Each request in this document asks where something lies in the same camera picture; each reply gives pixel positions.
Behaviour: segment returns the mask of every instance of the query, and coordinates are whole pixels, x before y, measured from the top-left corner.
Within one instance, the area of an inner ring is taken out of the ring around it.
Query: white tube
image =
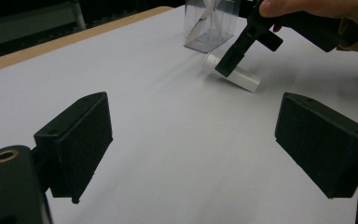
[[[228,81],[246,89],[247,91],[255,92],[255,90],[257,90],[257,87],[260,84],[260,77],[256,77],[248,71],[239,68],[238,66],[228,77],[225,77],[214,69],[219,62],[220,58],[217,58],[211,53],[208,53],[205,58],[203,67],[206,68],[208,71],[214,74],[218,74],[219,76],[227,79]]]

